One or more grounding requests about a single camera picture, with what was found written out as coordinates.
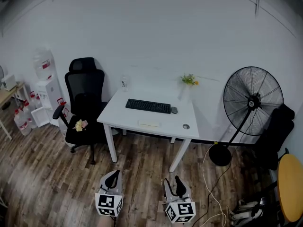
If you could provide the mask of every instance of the electrical cable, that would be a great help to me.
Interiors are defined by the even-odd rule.
[[[247,129],[246,129],[246,131],[244,132],[244,134],[242,135],[242,137],[241,137],[241,139],[240,139],[240,141],[239,141],[239,143],[241,143],[241,140],[242,140],[242,138],[243,138],[243,136],[245,135],[245,133],[247,132],[247,130],[250,128],[250,126],[251,126],[251,124],[252,124],[252,122],[253,122],[253,119],[254,119],[254,117],[255,117],[255,115],[256,115],[256,113],[254,114],[254,116],[253,116],[253,118],[252,118],[252,120],[251,120],[251,123],[250,123],[250,125],[247,127]],[[237,148],[234,150],[234,152],[232,153],[232,157],[233,157],[233,154],[236,152],[236,150],[238,149],[238,147],[239,146],[237,146]],[[206,210],[206,213],[204,214],[204,215],[202,215],[200,218],[198,218],[194,223],[193,223],[193,225],[192,225],[192,227],[194,227],[194,225],[200,220],[200,219],[202,219],[206,214],[208,214],[208,211],[209,211],[209,196],[210,195],[212,195],[212,192],[213,192],[213,190],[215,189],[215,187],[217,186],[217,184],[219,183],[219,180],[221,179],[221,177],[229,170],[229,168],[231,167],[231,165],[232,165],[232,157],[231,157],[231,162],[230,162],[230,164],[229,164],[229,166],[228,166],[228,168],[221,174],[221,176],[218,178],[218,180],[217,180],[217,182],[215,183],[215,185],[214,185],[214,187],[211,189],[211,191],[210,191],[210,193],[208,194],[208,196],[207,196],[207,210]]]

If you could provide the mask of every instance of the black keyboard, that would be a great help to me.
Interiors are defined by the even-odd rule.
[[[136,99],[129,99],[125,107],[164,114],[170,113],[170,104],[148,102]]]

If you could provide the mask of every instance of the chair backrest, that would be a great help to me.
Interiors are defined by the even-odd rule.
[[[71,70],[75,61],[76,63],[77,61],[81,62],[82,69]],[[86,61],[90,62],[88,68],[86,68]],[[101,113],[104,72],[96,69],[96,66],[93,68],[93,66],[95,63],[90,58],[89,60],[87,58],[76,59],[70,65],[70,72],[65,75],[65,83],[71,101],[71,112],[75,115],[97,118]]]

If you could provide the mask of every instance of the white cable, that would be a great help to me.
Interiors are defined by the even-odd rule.
[[[206,186],[206,189],[208,190],[208,192],[211,194],[211,196],[214,198],[214,200],[219,204],[220,206],[220,211],[221,211],[221,214],[217,214],[217,215],[214,215],[212,217],[210,217],[204,224],[206,224],[211,218],[215,217],[215,216],[219,216],[219,215],[222,215],[222,227],[225,226],[226,224],[226,221],[227,221],[227,217],[226,215],[223,213],[222,211],[222,208],[221,208],[221,204],[219,203],[219,201],[214,197],[213,193],[208,189],[208,186],[207,186],[207,183],[206,183],[206,180],[205,180],[205,177],[204,177],[204,161],[206,159],[206,156],[207,156],[207,153],[209,152],[210,148],[208,149],[208,151],[206,152],[205,156],[204,156],[204,159],[203,159],[203,162],[202,162],[202,175],[203,175],[203,179],[204,179],[204,182],[205,182],[205,186]]]

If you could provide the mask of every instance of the computer mouse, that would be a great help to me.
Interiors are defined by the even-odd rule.
[[[176,114],[178,112],[178,109],[176,107],[171,107],[171,112]]]

